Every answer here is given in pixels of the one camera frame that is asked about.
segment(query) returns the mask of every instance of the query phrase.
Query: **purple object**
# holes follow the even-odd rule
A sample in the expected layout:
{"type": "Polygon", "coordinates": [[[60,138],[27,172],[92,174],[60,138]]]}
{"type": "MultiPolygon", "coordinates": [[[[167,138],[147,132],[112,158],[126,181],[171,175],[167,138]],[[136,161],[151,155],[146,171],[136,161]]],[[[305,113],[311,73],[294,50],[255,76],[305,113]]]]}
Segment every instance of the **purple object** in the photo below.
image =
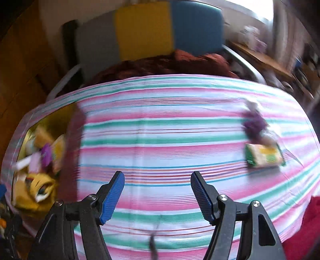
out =
{"type": "Polygon", "coordinates": [[[31,155],[31,160],[29,164],[29,173],[39,173],[41,172],[42,156],[40,152],[35,152],[31,155]]]}
{"type": "Polygon", "coordinates": [[[245,133],[251,139],[259,139],[259,133],[266,129],[268,126],[267,122],[263,119],[262,115],[258,112],[250,112],[249,118],[243,123],[245,133]]]}
{"type": "Polygon", "coordinates": [[[259,52],[259,53],[265,54],[266,50],[267,50],[267,44],[262,42],[262,41],[260,41],[260,40],[258,40],[256,51],[259,52]]]}
{"type": "Polygon", "coordinates": [[[52,149],[51,146],[46,143],[41,149],[41,165],[43,168],[48,167],[52,162],[52,149]]]}

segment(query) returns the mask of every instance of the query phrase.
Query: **gray cushion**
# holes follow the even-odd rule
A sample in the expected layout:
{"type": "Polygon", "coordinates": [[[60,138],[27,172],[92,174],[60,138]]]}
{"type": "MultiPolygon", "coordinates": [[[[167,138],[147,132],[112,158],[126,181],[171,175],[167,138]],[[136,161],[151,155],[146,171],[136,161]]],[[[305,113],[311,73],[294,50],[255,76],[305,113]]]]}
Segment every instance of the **gray cushion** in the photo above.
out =
{"type": "Polygon", "coordinates": [[[96,17],[77,29],[76,49],[85,81],[121,61],[114,12],[96,17]]]}

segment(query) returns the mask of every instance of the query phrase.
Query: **metal screw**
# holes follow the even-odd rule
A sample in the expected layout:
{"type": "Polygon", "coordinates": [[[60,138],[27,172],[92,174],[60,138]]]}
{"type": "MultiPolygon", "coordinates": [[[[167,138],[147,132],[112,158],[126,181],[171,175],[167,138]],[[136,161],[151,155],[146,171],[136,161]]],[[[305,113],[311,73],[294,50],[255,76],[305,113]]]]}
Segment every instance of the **metal screw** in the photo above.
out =
{"type": "Polygon", "coordinates": [[[96,194],[90,194],[88,195],[88,200],[95,200],[97,198],[96,194]]]}
{"type": "Polygon", "coordinates": [[[257,200],[254,200],[254,201],[252,202],[252,204],[253,204],[255,207],[259,207],[259,206],[260,206],[260,202],[257,201],[257,200]]]}
{"type": "Polygon", "coordinates": [[[221,194],[221,195],[219,195],[219,199],[221,199],[223,201],[226,201],[228,199],[228,196],[224,195],[224,194],[221,194]]]}
{"type": "Polygon", "coordinates": [[[57,200],[54,205],[57,206],[57,207],[60,207],[61,205],[63,204],[63,201],[62,200],[57,200]]]}

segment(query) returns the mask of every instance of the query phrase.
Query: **yellow cushion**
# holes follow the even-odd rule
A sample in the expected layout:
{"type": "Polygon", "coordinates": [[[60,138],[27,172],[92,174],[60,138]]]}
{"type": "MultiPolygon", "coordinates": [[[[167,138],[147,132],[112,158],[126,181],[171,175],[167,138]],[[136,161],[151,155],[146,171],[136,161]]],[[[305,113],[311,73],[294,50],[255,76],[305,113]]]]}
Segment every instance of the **yellow cushion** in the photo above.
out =
{"type": "Polygon", "coordinates": [[[135,4],[118,9],[115,27],[121,60],[137,60],[173,51],[169,2],[135,4]]]}

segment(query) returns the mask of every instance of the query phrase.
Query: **wooden shelf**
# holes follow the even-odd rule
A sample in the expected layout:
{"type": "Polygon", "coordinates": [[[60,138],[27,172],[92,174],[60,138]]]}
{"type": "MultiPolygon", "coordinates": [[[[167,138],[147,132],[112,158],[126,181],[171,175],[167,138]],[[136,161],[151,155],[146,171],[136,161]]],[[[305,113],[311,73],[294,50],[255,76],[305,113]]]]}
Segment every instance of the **wooden shelf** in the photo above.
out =
{"type": "Polygon", "coordinates": [[[261,65],[263,68],[272,69],[275,73],[280,74],[287,79],[294,80],[293,75],[288,70],[286,70],[268,55],[252,51],[239,43],[231,42],[231,45],[232,47],[235,47],[237,50],[241,51],[242,53],[248,55],[250,58],[258,62],[259,65],[261,65]]]}

